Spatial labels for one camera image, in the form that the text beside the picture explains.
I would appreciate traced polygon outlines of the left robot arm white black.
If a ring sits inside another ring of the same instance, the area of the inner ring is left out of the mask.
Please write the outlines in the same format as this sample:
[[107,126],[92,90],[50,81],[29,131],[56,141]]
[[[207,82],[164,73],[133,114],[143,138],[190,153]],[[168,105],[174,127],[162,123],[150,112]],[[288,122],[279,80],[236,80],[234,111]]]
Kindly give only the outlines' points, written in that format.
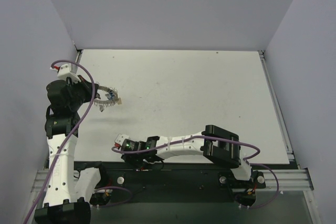
[[95,98],[97,85],[82,76],[67,77],[47,86],[50,106],[45,131],[49,148],[49,172],[42,192],[43,205],[36,209],[36,223],[89,223],[90,199],[95,187],[106,185],[108,175],[98,168],[84,169],[74,178],[74,157],[82,117],[78,110]]

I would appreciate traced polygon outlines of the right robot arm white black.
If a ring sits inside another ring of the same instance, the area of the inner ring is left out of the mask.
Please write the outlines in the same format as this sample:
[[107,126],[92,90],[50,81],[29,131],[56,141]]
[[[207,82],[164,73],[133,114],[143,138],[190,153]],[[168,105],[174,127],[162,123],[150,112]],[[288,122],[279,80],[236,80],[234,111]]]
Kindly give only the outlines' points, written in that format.
[[239,141],[239,136],[215,125],[205,130],[177,137],[150,136],[146,141],[134,141],[120,134],[114,141],[114,152],[137,168],[145,163],[162,162],[178,156],[202,156],[213,164],[229,169],[238,181],[252,181],[249,159],[257,156],[260,149]]

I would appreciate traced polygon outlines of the large metal keyring band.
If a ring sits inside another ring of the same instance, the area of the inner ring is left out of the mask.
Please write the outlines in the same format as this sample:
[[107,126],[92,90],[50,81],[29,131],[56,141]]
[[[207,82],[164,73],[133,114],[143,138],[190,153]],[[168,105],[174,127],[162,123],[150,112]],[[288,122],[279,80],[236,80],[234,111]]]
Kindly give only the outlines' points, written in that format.
[[97,95],[93,104],[103,112],[106,108],[121,105],[122,99],[119,97],[118,91],[115,88],[98,85]]

